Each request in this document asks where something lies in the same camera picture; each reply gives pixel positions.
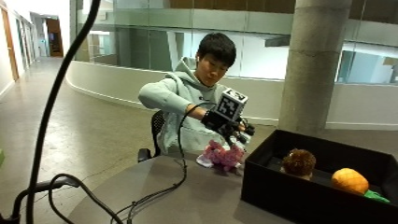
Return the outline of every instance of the green object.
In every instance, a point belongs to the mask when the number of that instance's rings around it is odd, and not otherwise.
[[[379,201],[382,203],[389,203],[389,199],[383,198],[378,192],[374,192],[370,189],[369,189],[369,191],[366,191],[365,197],[367,197],[375,201]]]
[[[0,148],[0,167],[1,167],[1,164],[3,164],[3,161],[4,161],[4,152],[3,152],[3,149]]]

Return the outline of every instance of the brown plush toy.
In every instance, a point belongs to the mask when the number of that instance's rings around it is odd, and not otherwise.
[[[293,149],[282,160],[281,172],[310,180],[315,158],[306,149]]]

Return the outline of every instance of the wire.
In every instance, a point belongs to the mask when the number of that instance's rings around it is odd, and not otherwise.
[[[184,154],[184,150],[182,150],[182,146],[181,146],[181,127],[182,127],[182,123],[188,117],[188,115],[192,113],[192,111],[194,111],[201,105],[214,105],[214,103],[201,103],[198,105],[196,105],[184,115],[182,119],[181,119],[181,122],[180,122],[180,127],[178,127],[178,134],[177,134],[177,137],[178,137],[178,147],[180,147],[180,154],[181,154],[181,158],[182,158],[182,173],[184,173],[184,176],[182,176],[182,179],[181,181],[177,183],[177,184],[173,184],[173,186],[168,189],[162,189],[149,195],[146,195],[145,197],[142,197],[140,200],[137,200],[136,202],[133,202],[130,205],[128,205],[125,208],[122,208],[117,214],[121,213],[121,211],[124,211],[125,209],[129,208],[129,212],[128,212],[128,218],[126,218],[126,224],[132,224],[133,222],[133,211],[134,211],[134,208],[145,203],[149,199],[153,199],[154,197],[160,197],[162,196],[164,194],[172,192],[174,189],[177,189],[181,184],[184,183],[185,179],[186,179],[186,162],[185,162],[185,154]]]
[[[46,128],[48,128],[48,120],[50,115],[50,110],[53,107],[53,103],[57,97],[57,93],[62,84],[62,80],[66,73],[66,68],[70,64],[70,61],[73,59],[73,56],[78,50],[78,47],[81,46],[85,36],[90,30],[90,27],[96,21],[98,8],[100,8],[101,0],[92,0],[90,9],[85,21],[85,25],[82,27],[81,32],[77,34],[77,37],[70,45],[70,48],[66,52],[66,56],[62,60],[62,64],[58,70],[58,74],[56,76],[49,97],[48,97],[48,104],[45,107],[41,124],[38,128],[38,135],[37,135],[37,141],[36,141],[36,150],[34,150],[34,158],[33,158],[33,164],[32,164],[32,173],[30,173],[30,179],[28,184],[28,202],[26,202],[26,223],[33,224],[33,203],[34,203],[34,189],[36,189],[36,182],[37,182],[37,176],[38,176],[38,170],[40,170],[40,162],[41,162],[41,155],[42,155],[42,145],[45,141],[45,135],[46,135]]]
[[[246,130],[247,127],[249,127],[249,121],[247,121],[247,119],[246,119],[246,118],[242,118],[242,119],[241,119],[241,122],[243,123],[245,130]]]
[[[88,197],[92,199],[92,201],[105,210],[105,212],[112,216],[112,218],[116,220],[116,222],[118,224],[124,224],[124,222],[121,221],[121,219],[117,217],[117,215],[113,213],[113,211],[110,210],[110,208],[100,201],[100,199],[94,196],[94,194],[90,192],[90,190],[88,189],[84,181],[81,181],[77,177],[74,177],[73,175],[68,175],[68,174],[58,174],[56,175],[50,182],[49,182],[49,190],[48,190],[48,201],[49,201],[49,205],[50,208],[53,210],[53,212],[57,214],[57,216],[68,223],[68,224],[73,224],[73,222],[60,213],[58,209],[56,208],[54,204],[53,204],[53,200],[52,200],[52,187],[53,187],[53,183],[57,180],[57,178],[60,177],[68,177],[69,179],[74,180],[80,187],[84,189]]]

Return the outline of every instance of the gray hoodie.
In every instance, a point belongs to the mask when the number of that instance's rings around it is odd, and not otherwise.
[[[186,106],[200,103],[217,103],[226,87],[215,84],[213,87],[204,86],[194,70],[197,62],[192,58],[182,58],[174,73],[168,73],[164,80],[148,83],[140,91],[140,101],[146,108],[157,108],[164,112],[165,123],[158,135],[161,153],[180,151],[177,133]],[[221,142],[219,135],[206,129],[200,120],[186,117],[181,127],[181,146],[184,150],[204,150],[209,140]]]

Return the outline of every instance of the black hair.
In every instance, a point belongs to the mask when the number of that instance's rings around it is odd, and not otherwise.
[[[227,67],[233,66],[237,57],[237,48],[231,39],[222,33],[208,34],[198,44],[198,56],[213,54],[218,61],[226,63]]]

